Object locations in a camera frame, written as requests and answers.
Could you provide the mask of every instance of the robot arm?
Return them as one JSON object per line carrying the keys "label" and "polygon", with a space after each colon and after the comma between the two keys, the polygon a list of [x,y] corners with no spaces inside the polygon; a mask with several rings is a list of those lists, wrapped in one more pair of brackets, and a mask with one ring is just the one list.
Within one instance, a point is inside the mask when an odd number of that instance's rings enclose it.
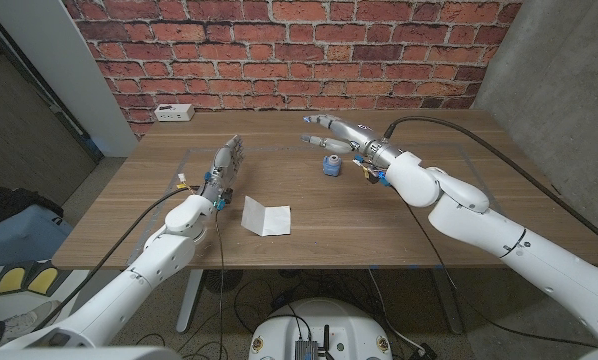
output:
{"label": "robot arm", "polygon": [[420,167],[421,159],[391,146],[367,127],[332,115],[304,120],[333,130],[366,156],[367,171],[385,178],[406,203],[416,207],[436,203],[428,219],[437,230],[500,258],[598,338],[597,267],[490,209],[488,198],[476,187],[440,169]]}
{"label": "robot arm", "polygon": [[241,139],[217,151],[205,182],[171,210],[143,253],[77,312],[0,348],[99,347],[108,344],[159,284],[183,269],[206,237],[206,220],[230,202],[230,187],[243,160]]}

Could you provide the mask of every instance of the gray wall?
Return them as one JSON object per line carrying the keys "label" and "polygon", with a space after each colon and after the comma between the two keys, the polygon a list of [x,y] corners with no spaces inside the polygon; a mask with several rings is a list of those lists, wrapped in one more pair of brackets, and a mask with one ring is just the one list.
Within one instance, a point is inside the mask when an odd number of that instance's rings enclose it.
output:
{"label": "gray wall", "polygon": [[526,0],[473,108],[598,226],[598,1]]}
{"label": "gray wall", "polygon": [[137,145],[61,0],[0,0],[0,22],[105,156]]}

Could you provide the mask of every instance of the white power strip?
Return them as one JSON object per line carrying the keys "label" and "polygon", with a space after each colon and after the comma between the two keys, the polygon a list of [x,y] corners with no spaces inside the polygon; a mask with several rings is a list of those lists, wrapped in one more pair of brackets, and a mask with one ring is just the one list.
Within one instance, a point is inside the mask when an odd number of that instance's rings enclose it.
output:
{"label": "white power strip", "polygon": [[190,121],[194,114],[195,109],[190,104],[161,104],[155,110],[159,121]]}

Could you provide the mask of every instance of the concrete wall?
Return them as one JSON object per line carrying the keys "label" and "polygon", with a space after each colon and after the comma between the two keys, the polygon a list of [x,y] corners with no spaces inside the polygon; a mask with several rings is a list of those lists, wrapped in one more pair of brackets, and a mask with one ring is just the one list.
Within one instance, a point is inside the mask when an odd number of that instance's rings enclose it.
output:
{"label": "concrete wall", "polygon": [[598,226],[598,1],[525,1],[473,107]]}

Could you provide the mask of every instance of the white paper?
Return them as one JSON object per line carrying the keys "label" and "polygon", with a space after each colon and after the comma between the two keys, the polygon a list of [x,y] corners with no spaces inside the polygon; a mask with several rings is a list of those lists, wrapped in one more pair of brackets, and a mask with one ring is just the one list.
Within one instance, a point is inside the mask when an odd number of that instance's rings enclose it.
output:
{"label": "white paper", "polygon": [[246,196],[241,226],[259,236],[290,234],[290,206],[265,207]]}

